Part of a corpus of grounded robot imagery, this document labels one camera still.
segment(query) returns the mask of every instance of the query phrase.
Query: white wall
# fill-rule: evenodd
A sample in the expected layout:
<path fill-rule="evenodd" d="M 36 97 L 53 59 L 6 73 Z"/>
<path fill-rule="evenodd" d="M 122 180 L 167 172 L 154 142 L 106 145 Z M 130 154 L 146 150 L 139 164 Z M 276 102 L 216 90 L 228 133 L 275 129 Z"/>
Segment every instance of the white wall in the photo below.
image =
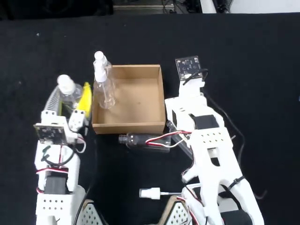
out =
<path fill-rule="evenodd" d="M 300 0 L 233 0 L 231 13 L 300 12 Z"/>

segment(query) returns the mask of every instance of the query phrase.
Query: white wire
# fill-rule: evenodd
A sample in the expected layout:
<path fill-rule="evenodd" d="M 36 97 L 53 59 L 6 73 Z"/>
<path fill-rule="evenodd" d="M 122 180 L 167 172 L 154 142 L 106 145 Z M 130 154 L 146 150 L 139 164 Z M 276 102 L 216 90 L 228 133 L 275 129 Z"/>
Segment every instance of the white wire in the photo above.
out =
<path fill-rule="evenodd" d="M 176 147 L 177 145 L 179 145 L 183 141 L 184 140 L 182 139 L 182 140 L 178 141 L 176 144 L 171 145 L 171 146 L 170 145 L 161 144 L 161 143 L 155 143 L 155 142 L 148 142 L 148 144 L 149 145 L 154 144 L 156 146 L 163 146 L 163 147 L 166 147 L 166 148 L 174 148 L 174 147 Z"/>
<path fill-rule="evenodd" d="M 158 139 L 161 139 L 161 138 L 163 138 L 163 137 L 170 136 L 170 135 L 181 134 L 182 132 L 185 132 L 185 131 L 179 130 L 179 131 L 170 132 L 170 133 L 167 133 L 167 134 L 158 136 L 158 137 L 153 137 L 153 138 L 150 138 L 150 139 L 146 140 L 146 143 L 151 142 L 151 141 L 153 141 L 153 140 L 155 141 L 155 140 L 158 140 Z"/>
<path fill-rule="evenodd" d="M 86 149 L 86 142 L 85 142 L 85 140 L 84 140 L 83 138 L 80 138 L 80 137 L 79 137 L 78 139 L 82 141 L 82 143 L 83 143 L 83 149 L 82 149 L 81 151 L 78 151 L 78 149 L 76 149 L 76 151 L 77 151 L 79 154 L 82 154 L 82 153 L 85 152 L 85 149 Z"/>

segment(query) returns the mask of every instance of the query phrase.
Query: black cable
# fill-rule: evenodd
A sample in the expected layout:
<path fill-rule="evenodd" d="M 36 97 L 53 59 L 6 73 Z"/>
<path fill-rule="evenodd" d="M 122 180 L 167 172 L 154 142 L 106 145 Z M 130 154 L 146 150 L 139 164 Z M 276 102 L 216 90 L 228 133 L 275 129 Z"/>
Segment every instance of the black cable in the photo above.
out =
<path fill-rule="evenodd" d="M 165 6 L 166 6 L 166 4 L 168 4 L 169 1 L 170 1 L 170 0 L 168 0 L 168 1 L 164 4 L 164 0 L 161 0 L 161 4 L 163 5 L 163 13 L 168 13 L 167 10 L 166 10 L 166 8 L 165 8 Z"/>
<path fill-rule="evenodd" d="M 201 89 L 202 92 L 205 94 L 206 98 L 219 110 L 221 111 L 225 116 L 226 118 L 228 119 L 229 123 L 231 124 L 231 126 L 236 130 L 236 132 L 241 136 L 242 138 L 242 145 L 240 146 L 240 150 L 238 152 L 238 157 L 237 157 L 237 160 L 238 160 L 238 164 L 239 166 L 241 167 L 241 158 L 242 158 L 242 154 L 243 154 L 243 150 L 244 150 L 244 147 L 245 147 L 245 136 L 242 134 L 242 132 L 235 126 L 235 124 L 233 123 L 233 121 L 230 119 L 230 117 L 228 116 L 228 114 L 209 96 L 209 94 L 204 90 L 204 88 Z M 253 192 L 254 194 L 254 197 L 258 200 L 261 200 L 263 199 L 266 194 L 268 193 L 267 190 L 265 190 L 263 192 L 262 195 L 257 195 Z"/>
<path fill-rule="evenodd" d="M 51 162 L 51 161 L 49 161 L 47 158 L 49 157 L 49 155 L 45 155 L 45 153 L 46 153 L 46 151 L 49 149 L 49 148 L 45 148 L 46 149 L 46 151 L 44 151 L 44 155 L 43 155 L 43 157 L 42 157 L 42 159 L 41 159 L 41 161 L 45 161 L 47 164 L 49 164 L 50 166 L 55 166 L 55 167 L 59 167 L 59 166 L 63 166 L 63 165 L 65 165 L 65 164 L 67 164 L 68 162 L 70 162 L 71 161 L 71 159 L 73 158 L 73 156 L 75 155 L 75 152 L 76 152 L 76 144 L 77 144 L 77 141 L 75 141 L 75 143 L 74 143 L 74 145 L 73 145 L 73 148 L 72 148 L 72 154 L 70 155 L 70 157 L 66 160 L 66 161 L 64 161 L 64 162 L 61 162 L 61 163 L 54 163 L 54 162 Z"/>
<path fill-rule="evenodd" d="M 175 8 L 175 6 L 177 6 L 177 8 L 182 12 L 182 14 L 184 14 L 185 12 L 182 10 L 182 8 L 179 7 L 179 5 L 176 2 L 177 1 L 174 1 L 174 8 Z"/>
<path fill-rule="evenodd" d="M 185 82 L 183 83 L 183 85 L 186 85 L 187 82 L 189 82 L 189 81 L 192 80 L 196 75 L 201 74 L 201 73 L 205 73 L 205 74 L 202 75 L 202 80 L 204 81 L 205 78 L 206 78 L 207 75 L 208 75 L 208 69 L 204 69 L 204 68 L 203 68 L 203 69 L 198 70 L 196 73 L 192 74 L 190 77 L 188 77 L 188 78 L 185 80 Z"/>
<path fill-rule="evenodd" d="M 202 92 L 205 94 L 205 97 L 219 110 L 221 111 L 225 117 L 227 118 L 227 120 L 229 121 L 229 123 L 231 124 L 231 126 L 236 130 L 236 132 L 241 136 L 242 138 L 242 145 L 240 146 L 240 150 L 238 152 L 238 156 L 237 156 L 237 160 L 239 165 L 241 165 L 241 158 L 242 158 L 242 153 L 245 147 L 245 136 L 242 134 L 242 132 L 237 128 L 237 126 L 234 124 L 234 122 L 230 119 L 230 117 L 228 116 L 228 114 L 224 111 L 224 109 L 222 109 L 210 96 L 209 94 L 204 90 L 201 89 Z"/>
<path fill-rule="evenodd" d="M 98 148 L 97 148 L 97 141 L 95 140 L 95 174 L 94 174 L 94 177 L 92 178 L 91 182 L 90 182 L 90 185 L 89 185 L 89 188 L 88 190 L 86 191 L 80 205 L 79 205 L 79 208 L 78 208 L 78 211 L 76 213 L 76 216 L 75 216 L 75 220 L 74 220 L 74 225 L 77 225 L 77 221 L 78 221 L 78 218 L 79 218 L 79 214 L 81 212 L 81 208 L 83 207 L 83 204 L 90 192 L 90 190 L 93 188 L 95 182 L 96 182 L 96 177 L 97 177 L 97 173 L 98 173 Z"/>

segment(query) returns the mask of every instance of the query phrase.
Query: circuit board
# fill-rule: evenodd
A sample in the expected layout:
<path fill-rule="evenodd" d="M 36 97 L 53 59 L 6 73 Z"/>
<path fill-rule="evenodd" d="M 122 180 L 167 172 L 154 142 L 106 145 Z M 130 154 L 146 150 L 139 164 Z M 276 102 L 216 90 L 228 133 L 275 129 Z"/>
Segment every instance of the circuit board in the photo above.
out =
<path fill-rule="evenodd" d="M 201 68 L 198 56 L 175 59 L 175 62 L 180 81 L 185 81 L 191 75 L 197 73 Z M 202 75 L 199 73 L 198 75 L 195 75 L 193 79 L 201 77 Z"/>
<path fill-rule="evenodd" d="M 38 138 L 41 143 L 50 142 L 52 144 L 66 145 L 66 135 L 64 127 L 59 125 L 33 125 L 37 131 Z"/>

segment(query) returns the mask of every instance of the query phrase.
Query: black cloth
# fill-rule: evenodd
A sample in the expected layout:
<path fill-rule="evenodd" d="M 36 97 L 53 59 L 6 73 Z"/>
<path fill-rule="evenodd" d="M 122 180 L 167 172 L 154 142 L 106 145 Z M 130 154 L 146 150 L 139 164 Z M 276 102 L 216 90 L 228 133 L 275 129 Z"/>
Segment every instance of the black cloth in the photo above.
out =
<path fill-rule="evenodd" d="M 265 224 L 297 224 L 300 14 L 151 15 L 0 22 L 0 224 L 35 224 L 32 127 L 60 74 L 93 82 L 94 52 L 112 64 L 160 64 L 165 98 L 178 94 L 175 59 L 198 55 L 206 91 L 246 137 L 242 170 Z M 230 133 L 234 131 L 227 124 Z M 81 155 L 79 184 L 93 174 L 94 138 Z M 99 135 L 99 176 L 90 194 L 110 225 L 157 222 L 167 202 L 139 199 L 140 188 L 180 192 L 190 159 L 134 154 L 116 135 Z M 237 152 L 240 139 L 234 139 Z"/>

